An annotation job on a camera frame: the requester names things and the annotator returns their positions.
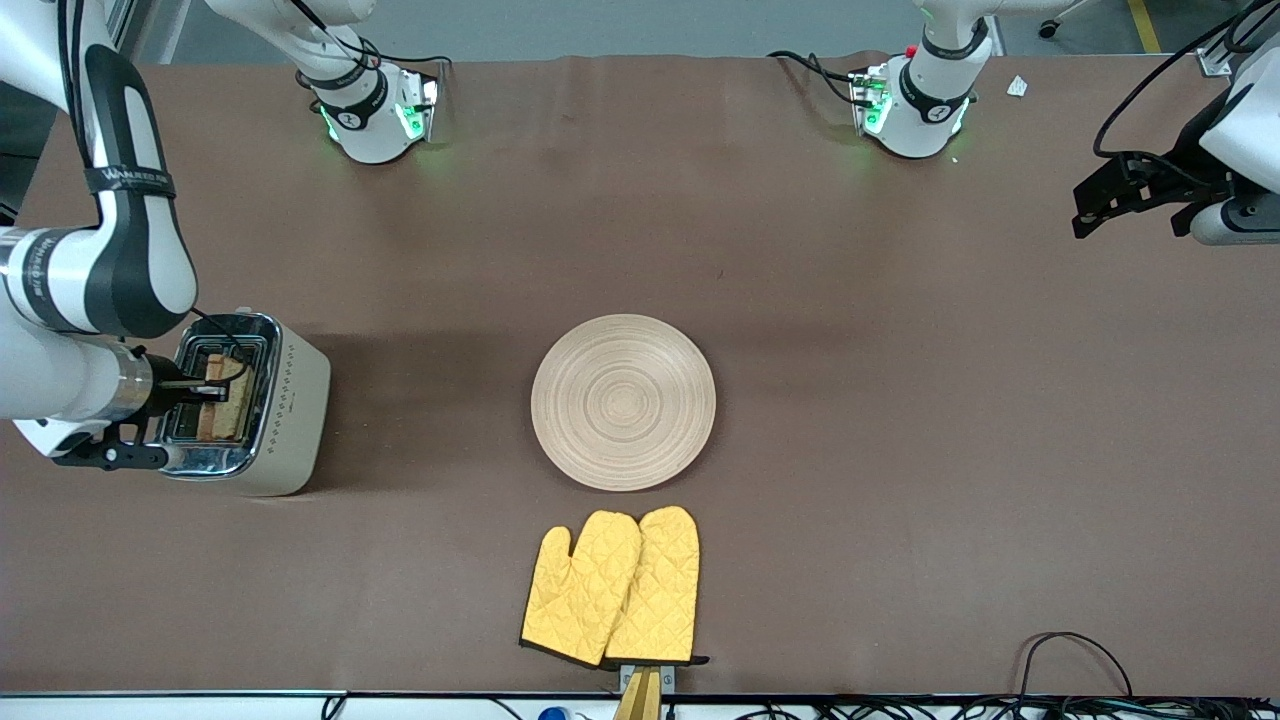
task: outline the yellow floor stripe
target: yellow floor stripe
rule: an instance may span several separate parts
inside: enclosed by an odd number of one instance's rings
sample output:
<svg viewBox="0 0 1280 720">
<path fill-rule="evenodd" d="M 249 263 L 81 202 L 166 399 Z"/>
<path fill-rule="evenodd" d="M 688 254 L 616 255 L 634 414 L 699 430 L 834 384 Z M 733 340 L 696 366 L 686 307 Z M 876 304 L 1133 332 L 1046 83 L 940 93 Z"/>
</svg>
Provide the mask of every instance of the yellow floor stripe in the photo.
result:
<svg viewBox="0 0 1280 720">
<path fill-rule="evenodd" d="M 1143 0 L 1129 0 L 1129 13 L 1133 14 L 1133 24 L 1138 26 L 1143 53 L 1160 53 L 1160 41 L 1156 40 L 1156 27 L 1151 24 L 1147 4 Z"/>
</svg>

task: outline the oven mitt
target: oven mitt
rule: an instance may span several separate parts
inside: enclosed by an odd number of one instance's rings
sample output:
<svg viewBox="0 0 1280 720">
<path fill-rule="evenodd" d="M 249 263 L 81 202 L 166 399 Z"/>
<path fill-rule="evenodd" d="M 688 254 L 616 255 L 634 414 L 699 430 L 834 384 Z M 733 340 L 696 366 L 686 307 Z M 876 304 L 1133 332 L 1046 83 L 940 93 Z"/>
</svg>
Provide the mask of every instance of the oven mitt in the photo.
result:
<svg viewBox="0 0 1280 720">
<path fill-rule="evenodd" d="M 698 605 L 698 525 L 684 507 L 640 520 L 640 566 L 604 655 L 609 665 L 690 665 Z"/>
<path fill-rule="evenodd" d="M 599 510 L 572 547 L 568 528 L 543 537 L 520 644 L 595 667 L 604 655 L 640 559 L 640 528 Z"/>
</svg>

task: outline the black cable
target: black cable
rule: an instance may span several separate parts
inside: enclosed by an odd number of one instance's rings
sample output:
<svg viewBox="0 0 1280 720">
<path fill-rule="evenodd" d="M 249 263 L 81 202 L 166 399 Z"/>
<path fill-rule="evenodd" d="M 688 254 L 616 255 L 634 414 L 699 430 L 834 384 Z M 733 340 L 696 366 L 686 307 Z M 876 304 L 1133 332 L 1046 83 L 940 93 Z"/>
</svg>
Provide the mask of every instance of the black cable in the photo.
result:
<svg viewBox="0 0 1280 720">
<path fill-rule="evenodd" d="M 831 79 L 840 79 L 840 81 L 849 82 L 849 76 L 842 76 L 840 73 L 833 73 L 831 70 L 823 69 L 823 68 L 820 68 L 818 65 L 813 65 L 813 64 L 809 63 L 808 58 L 800 56 L 799 53 L 792 53 L 790 50 L 774 50 L 773 53 L 769 53 L 768 55 L 765 55 L 765 58 L 780 58 L 780 59 L 786 59 L 786 60 L 795 60 L 796 63 L 800 63 L 801 65 L 804 65 L 805 68 L 808 68 L 809 72 L 812 72 L 812 73 L 824 73 Z"/>
<path fill-rule="evenodd" d="M 511 706 L 507 705 L 506 702 L 502 702 L 500 700 L 498 700 L 495 697 L 490 697 L 489 701 L 493 702 L 494 705 L 497 705 L 498 707 L 506 710 L 507 715 L 511 715 L 516 720 L 525 720 L 524 717 L 520 716 L 518 712 L 516 712 L 515 710 L 512 710 Z"/>
<path fill-rule="evenodd" d="M 879 712 L 881 715 L 887 715 L 890 720 L 914 720 L 911 717 L 911 714 L 908 712 L 906 710 L 902 710 L 902 707 L 900 707 L 897 703 L 882 701 L 881 698 L 873 698 L 873 697 L 860 698 L 859 705 L 872 711 L 869 715 L 867 715 L 867 717 Z"/>
<path fill-rule="evenodd" d="M 361 51 L 358 47 L 352 46 L 351 44 L 348 44 L 346 40 L 343 40 L 340 37 L 334 37 L 334 40 L 337 40 L 338 44 L 342 45 L 343 47 L 346 47 L 347 50 L 356 50 L 357 53 Z M 360 40 L 362 42 L 367 42 L 371 47 L 374 47 L 374 55 L 376 55 L 380 60 L 390 60 L 393 63 L 445 63 L 445 64 L 449 64 L 449 65 L 453 64 L 453 59 L 449 58 L 448 55 L 428 55 L 426 58 L 402 58 L 399 55 L 388 55 L 388 54 L 378 50 L 378 47 L 374 46 L 372 42 L 369 42 L 364 37 L 361 37 Z"/>
<path fill-rule="evenodd" d="M 1226 32 L 1222 33 L 1222 46 L 1231 53 L 1240 53 L 1240 54 L 1249 54 L 1261 47 L 1262 42 L 1258 42 L 1257 45 L 1242 45 L 1240 41 L 1235 38 L 1235 33 L 1240 29 L 1240 23 L 1244 22 L 1244 18 L 1261 10 L 1268 3 L 1275 3 L 1275 0 L 1253 0 L 1253 3 L 1245 5 L 1244 9 L 1240 10 L 1234 19 L 1231 19 L 1231 24 L 1226 27 Z M 1262 19 L 1254 23 L 1253 27 L 1249 28 L 1249 32 L 1244 33 L 1244 37 L 1247 38 L 1248 36 L 1253 35 L 1253 31 L 1258 29 L 1260 27 L 1262 27 L 1262 23 L 1271 19 L 1271 15 L 1274 15 L 1277 9 L 1280 9 L 1280 5 L 1272 6 L 1271 12 L 1268 12 Z"/>
<path fill-rule="evenodd" d="M 324 20 L 320 19 L 320 15 L 317 15 L 315 13 L 315 10 L 312 10 L 306 4 L 305 0 L 289 0 L 289 1 L 293 4 L 294 8 L 298 9 L 300 13 L 302 13 L 308 20 L 311 20 L 311 24 L 316 26 L 321 32 L 324 32 L 329 37 L 332 37 L 334 42 L 337 42 L 338 45 L 342 45 L 347 50 L 355 50 L 356 53 L 365 53 L 364 47 L 356 47 L 355 45 L 351 45 L 346 40 L 343 40 L 340 37 L 335 37 L 332 32 L 329 32 L 329 26 L 326 26 L 324 23 Z M 361 45 L 369 45 L 369 46 L 372 47 L 372 42 L 369 42 L 364 37 L 360 38 L 360 42 L 361 42 Z M 384 54 L 379 53 L 376 47 L 374 47 L 374 55 L 376 55 L 381 60 L 390 60 L 393 63 L 434 63 L 434 61 L 443 61 L 443 63 L 448 63 L 451 65 L 453 64 L 453 60 L 449 56 L 447 56 L 447 55 L 431 55 L 431 56 L 428 56 L 428 58 L 401 58 L 401 56 L 397 56 L 397 55 L 384 55 Z"/>
<path fill-rule="evenodd" d="M 72 136 L 76 138 L 81 163 L 88 168 L 91 165 L 88 142 L 84 138 L 83 114 L 79 110 L 79 26 L 84 6 L 83 0 L 76 1 L 77 5 L 73 8 L 70 0 L 58 0 L 58 56 L 61 60 L 63 94 L 67 96 L 67 115 L 72 122 Z"/>
<path fill-rule="evenodd" d="M 324 705 L 320 706 L 320 720 L 334 720 L 346 706 L 347 696 L 344 694 L 324 698 Z"/>
<path fill-rule="evenodd" d="M 790 712 L 787 710 L 782 710 L 781 707 L 773 710 L 772 705 L 765 706 L 765 710 L 756 710 L 755 712 L 739 715 L 737 717 L 735 717 L 735 720 L 754 720 L 755 717 L 769 717 L 769 719 L 781 717 L 782 720 L 801 720 L 799 715 Z"/>
<path fill-rule="evenodd" d="M 1138 714 L 1138 715 L 1146 715 L 1147 717 L 1162 717 L 1162 719 L 1166 719 L 1166 720 L 1187 720 L 1187 715 L 1178 714 L 1178 712 L 1162 712 L 1160 710 L 1156 710 L 1156 708 L 1152 708 L 1152 707 L 1146 707 L 1146 706 L 1138 705 L 1135 702 L 1125 702 L 1125 701 L 1117 701 L 1117 700 L 1105 698 L 1105 697 L 1097 698 L 1096 702 L 1100 703 L 1100 705 L 1105 705 L 1105 706 L 1108 706 L 1108 707 L 1114 707 L 1114 708 L 1121 710 L 1124 712 L 1133 712 L 1133 714 Z"/>
<path fill-rule="evenodd" d="M 924 707 L 923 705 L 920 705 L 918 702 L 904 701 L 904 702 L 900 703 L 900 707 L 904 708 L 904 711 L 908 711 L 906 716 L 908 716 L 909 720 L 914 720 L 914 717 L 911 717 L 911 714 L 909 712 L 911 710 L 919 712 L 920 715 L 924 715 L 928 720 L 938 720 L 937 715 L 934 715 L 933 712 L 929 712 L 928 707 Z"/>
<path fill-rule="evenodd" d="M 818 714 L 818 720 L 849 720 L 849 716 L 842 714 L 838 707 L 829 705 L 814 705 L 814 712 Z"/>
<path fill-rule="evenodd" d="M 795 61 L 800 63 L 801 65 L 804 65 L 804 68 L 806 70 L 809 70 L 812 73 L 817 73 L 818 77 L 820 77 L 822 81 L 827 83 L 827 87 L 831 88 L 831 92 L 835 94 L 836 97 L 840 97 L 845 102 L 849 102 L 850 105 L 855 105 L 858 108 L 870 108 L 872 106 L 872 104 L 868 102 L 867 100 L 855 100 L 855 99 L 850 97 L 849 95 L 841 92 L 841 90 L 838 87 L 836 87 L 836 82 L 835 81 L 838 79 L 838 81 L 842 81 L 842 82 L 849 82 L 849 76 L 847 74 L 841 76 L 838 73 L 833 73 L 833 72 L 828 70 L 827 68 L 822 67 L 822 61 L 818 60 L 818 55 L 815 53 L 809 53 L 808 58 L 801 59 L 799 55 L 796 55 L 795 53 L 792 53 L 790 50 L 777 50 L 774 53 L 769 53 L 769 58 L 795 60 Z M 865 70 L 865 69 L 867 68 L 859 68 L 858 70 L 850 70 L 850 72 L 859 72 L 859 70 Z"/>
<path fill-rule="evenodd" d="M 224 336 L 227 336 L 232 341 L 232 345 L 236 347 L 236 352 L 239 355 L 239 357 L 237 357 L 237 360 L 239 360 L 241 369 L 236 370 L 236 373 L 233 373 L 232 377 L 229 377 L 229 378 L 221 378 L 221 379 L 218 379 L 218 380 L 211 380 L 211 384 L 214 384 L 214 386 L 230 387 L 233 382 L 241 379 L 241 377 L 243 377 L 244 373 L 248 372 L 248 368 L 250 368 L 248 351 L 244 350 L 244 346 L 239 343 L 239 338 L 237 338 L 234 334 L 232 334 L 230 331 L 227 329 L 227 325 L 224 325 L 224 324 L 219 323 L 218 320 L 210 318 L 207 314 L 205 314 L 198 307 L 192 307 L 191 311 L 193 314 L 198 315 L 200 319 L 207 320 L 209 323 L 212 323 L 212 325 L 215 328 L 218 328 Z M 346 696 L 343 696 L 343 702 L 346 702 L 346 700 L 347 700 Z"/>
<path fill-rule="evenodd" d="M 1204 181 L 1202 181 L 1202 179 L 1192 176 L 1187 170 L 1179 168 L 1174 163 L 1169 161 L 1167 159 L 1165 159 L 1165 158 L 1162 158 L 1162 156 L 1160 156 L 1160 155 L 1157 155 L 1155 152 L 1148 152 L 1146 150 L 1128 150 L 1128 151 L 1121 151 L 1121 150 L 1103 150 L 1102 149 L 1102 141 L 1106 138 L 1107 131 L 1111 129 L 1111 126 L 1115 124 L 1115 122 L 1129 108 L 1129 105 L 1132 105 L 1133 101 L 1137 100 L 1138 96 L 1142 95 L 1142 92 L 1144 90 L 1147 90 L 1147 87 L 1152 82 L 1155 82 L 1155 79 L 1157 77 L 1160 77 L 1165 70 L 1167 70 L 1169 68 L 1171 68 L 1172 64 L 1176 63 L 1178 60 L 1180 60 L 1184 55 L 1187 55 L 1192 50 L 1199 47 L 1206 41 L 1208 41 L 1208 38 L 1213 37 L 1219 32 L 1222 32 L 1224 29 L 1226 29 L 1235 20 L 1235 18 L 1239 14 L 1243 14 L 1243 10 L 1242 10 L 1242 13 L 1238 13 L 1236 15 L 1233 15 L 1231 18 L 1228 18 L 1228 19 L 1220 22 L 1219 24 L 1216 24 L 1212 28 L 1210 28 L 1208 31 L 1206 31 L 1204 35 L 1201 35 L 1196 40 L 1193 40 L 1193 41 L 1188 42 L 1187 45 L 1184 45 L 1180 50 L 1178 50 L 1176 53 L 1174 53 L 1172 55 L 1170 55 L 1169 58 L 1166 58 L 1165 61 L 1162 61 L 1160 65 L 1157 65 L 1155 70 L 1151 70 L 1151 73 L 1147 74 L 1147 77 L 1142 78 L 1142 82 L 1139 82 L 1129 92 L 1129 95 L 1125 96 L 1125 99 L 1121 100 L 1119 105 L 1116 105 L 1116 109 L 1112 110 L 1110 115 L 1107 115 L 1107 119 L 1102 120 L 1102 126 L 1098 128 L 1098 133 L 1093 137 L 1093 154 L 1097 155 L 1098 158 L 1111 159 L 1111 158 L 1116 158 L 1116 156 L 1119 156 L 1119 155 L 1121 155 L 1124 152 L 1129 152 L 1132 155 L 1135 155 L 1138 158 L 1143 158 L 1146 160 L 1149 160 L 1152 163 L 1156 163 L 1158 165 L 1164 167 L 1165 169 L 1175 173 L 1176 176 L 1179 176 L 1183 179 L 1185 179 L 1185 181 L 1196 184 L 1197 187 L 1208 187 L 1210 183 L 1207 183 L 1207 182 L 1204 182 Z"/>
<path fill-rule="evenodd" d="M 1088 644 L 1098 648 L 1100 651 L 1102 651 L 1102 655 L 1106 655 L 1107 660 L 1110 660 L 1111 664 L 1116 666 L 1116 670 L 1120 671 L 1120 678 L 1124 679 L 1125 697 L 1130 697 L 1130 698 L 1133 697 L 1133 683 L 1129 680 L 1129 673 L 1125 671 L 1124 665 L 1121 665 L 1120 661 L 1116 659 L 1116 656 L 1112 655 L 1110 650 L 1107 650 L 1106 647 L 1103 647 L 1102 643 L 1100 643 L 1098 641 L 1096 641 L 1096 639 L 1093 639 L 1093 638 L 1091 638 L 1088 635 L 1082 635 L 1080 633 L 1073 633 L 1070 630 L 1061 630 L 1061 632 L 1055 632 L 1055 633 L 1044 633 L 1044 634 L 1042 634 L 1039 637 L 1039 639 L 1037 639 L 1034 643 L 1032 643 L 1032 647 L 1027 651 L 1027 662 L 1023 665 L 1023 684 L 1021 684 L 1021 687 L 1018 691 L 1018 700 L 1014 701 L 1014 705 L 1012 705 L 1014 720 L 1021 720 L 1021 717 L 1023 717 L 1023 705 L 1027 702 L 1027 687 L 1030 683 L 1032 660 L 1036 657 L 1036 651 L 1039 650 L 1039 646 L 1042 646 L 1042 644 L 1044 644 L 1048 641 L 1055 639 L 1055 638 L 1071 638 L 1071 639 L 1082 641 L 1082 642 L 1085 642 L 1085 643 L 1088 643 Z M 1007 711 L 1007 710 L 1010 710 L 1010 708 L 1006 707 L 1005 710 L 1002 710 L 998 715 L 996 715 L 991 720 L 1000 720 L 1000 717 L 1002 717 L 1004 714 L 1005 714 L 1005 711 Z"/>
</svg>

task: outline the brown table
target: brown table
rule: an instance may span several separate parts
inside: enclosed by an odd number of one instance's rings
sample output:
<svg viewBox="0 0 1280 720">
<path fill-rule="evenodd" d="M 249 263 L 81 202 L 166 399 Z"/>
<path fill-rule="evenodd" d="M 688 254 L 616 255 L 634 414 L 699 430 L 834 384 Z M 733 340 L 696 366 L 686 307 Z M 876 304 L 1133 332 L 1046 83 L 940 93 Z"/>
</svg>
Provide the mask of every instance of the brown table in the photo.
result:
<svg viewBox="0 0 1280 720">
<path fill-rule="evenodd" d="M 451 143 L 387 167 L 325 141 L 292 68 L 150 68 L 201 305 L 328 354 L 326 438 L 262 501 L 0 429 L 0 687 L 611 687 L 517 647 L 538 541 L 681 503 L 714 659 L 686 691 L 1004 692 L 1074 629 L 1142 693 L 1274 692 L 1280 250 L 1167 213 L 1070 237 L 1093 129 L 1152 65 L 995 60 L 923 161 L 771 60 L 458 65 Z M 1221 87 L 1171 76 L 1117 145 L 1164 149 Z M 65 129 L 27 225 L 92 220 Z M 527 398 L 622 311 L 689 333 L 721 402 L 692 468 L 614 496 L 556 470 Z M 1033 689 L 1116 689 L 1037 657 Z"/>
</svg>

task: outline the round plate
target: round plate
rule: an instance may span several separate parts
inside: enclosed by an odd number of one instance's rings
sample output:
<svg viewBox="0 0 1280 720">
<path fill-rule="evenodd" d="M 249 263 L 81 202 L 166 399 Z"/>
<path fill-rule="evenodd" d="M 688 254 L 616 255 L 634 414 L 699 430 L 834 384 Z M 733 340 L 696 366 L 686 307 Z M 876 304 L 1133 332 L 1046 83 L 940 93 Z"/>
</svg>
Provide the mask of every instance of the round plate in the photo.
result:
<svg viewBox="0 0 1280 720">
<path fill-rule="evenodd" d="M 534 379 L 534 432 L 564 474 L 626 492 L 673 478 L 716 419 L 707 359 L 676 328 L 605 315 L 559 338 Z"/>
</svg>

